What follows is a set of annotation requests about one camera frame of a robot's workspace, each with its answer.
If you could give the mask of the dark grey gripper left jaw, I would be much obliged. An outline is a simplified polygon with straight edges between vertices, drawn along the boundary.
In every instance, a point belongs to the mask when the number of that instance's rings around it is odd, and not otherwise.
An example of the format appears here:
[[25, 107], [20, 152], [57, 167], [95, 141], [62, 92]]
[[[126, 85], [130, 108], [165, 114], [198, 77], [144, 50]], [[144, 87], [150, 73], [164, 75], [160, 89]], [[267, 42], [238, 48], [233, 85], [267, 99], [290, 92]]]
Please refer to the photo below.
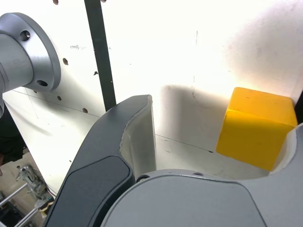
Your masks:
[[151, 95], [130, 97], [91, 127], [60, 187], [47, 227], [99, 227], [115, 201], [156, 169]]

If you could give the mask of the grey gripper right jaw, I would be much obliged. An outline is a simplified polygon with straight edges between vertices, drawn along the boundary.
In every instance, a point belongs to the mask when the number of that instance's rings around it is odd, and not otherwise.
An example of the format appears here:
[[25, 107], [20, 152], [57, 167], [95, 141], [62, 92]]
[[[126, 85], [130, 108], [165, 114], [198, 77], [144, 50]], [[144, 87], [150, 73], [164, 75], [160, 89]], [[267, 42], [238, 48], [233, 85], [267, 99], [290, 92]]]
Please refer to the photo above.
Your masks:
[[279, 172], [224, 180], [187, 171], [154, 171], [124, 192], [104, 227], [300, 227], [303, 224], [303, 128]]

